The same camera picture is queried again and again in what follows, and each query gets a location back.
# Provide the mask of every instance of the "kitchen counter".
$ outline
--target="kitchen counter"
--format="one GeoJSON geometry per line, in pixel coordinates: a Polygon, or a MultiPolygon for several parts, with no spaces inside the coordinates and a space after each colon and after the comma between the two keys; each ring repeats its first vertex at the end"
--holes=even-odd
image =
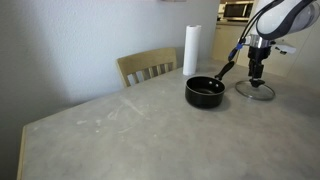
{"type": "Polygon", "coordinates": [[[211,110],[186,102],[180,68],[28,124],[18,179],[320,179],[319,92],[265,73],[276,98],[247,99],[234,89],[247,73],[225,75],[211,110]]]}
{"type": "Polygon", "coordinates": [[[217,25],[226,25],[226,26],[243,26],[245,27],[248,22],[240,22],[240,21],[227,21],[227,20],[220,20],[217,21],[217,25]]]}

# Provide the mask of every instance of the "saucepan handle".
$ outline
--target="saucepan handle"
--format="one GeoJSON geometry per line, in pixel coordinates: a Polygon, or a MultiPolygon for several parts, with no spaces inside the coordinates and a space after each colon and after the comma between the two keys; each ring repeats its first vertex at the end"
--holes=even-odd
{"type": "Polygon", "coordinates": [[[219,74],[215,75],[214,77],[218,80],[222,80],[222,77],[230,70],[232,69],[232,67],[234,66],[234,61],[230,61],[228,62],[226,65],[224,65],[224,67],[222,68],[222,70],[219,72],[219,74]]]}

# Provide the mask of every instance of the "microwave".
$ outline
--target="microwave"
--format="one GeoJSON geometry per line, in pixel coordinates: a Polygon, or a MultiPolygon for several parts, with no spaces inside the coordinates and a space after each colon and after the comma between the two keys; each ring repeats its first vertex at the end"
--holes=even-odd
{"type": "Polygon", "coordinates": [[[248,21],[253,1],[226,2],[223,18],[230,21],[248,21]]]}

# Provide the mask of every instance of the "tabletop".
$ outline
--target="tabletop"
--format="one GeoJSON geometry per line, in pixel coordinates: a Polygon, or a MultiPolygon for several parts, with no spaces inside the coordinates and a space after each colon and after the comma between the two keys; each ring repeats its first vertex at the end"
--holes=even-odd
{"type": "Polygon", "coordinates": [[[320,93],[264,73],[276,97],[251,100],[234,88],[247,73],[225,75],[214,109],[187,103],[180,68],[28,124],[18,179],[320,179],[320,93]]]}

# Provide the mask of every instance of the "black saucepan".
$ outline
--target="black saucepan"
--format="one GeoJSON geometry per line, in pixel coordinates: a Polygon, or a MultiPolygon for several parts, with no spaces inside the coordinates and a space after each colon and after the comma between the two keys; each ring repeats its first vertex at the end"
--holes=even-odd
{"type": "Polygon", "coordinates": [[[219,106],[225,90],[222,77],[234,66],[234,61],[226,64],[215,78],[197,76],[188,79],[185,96],[187,101],[198,108],[219,106]]]}

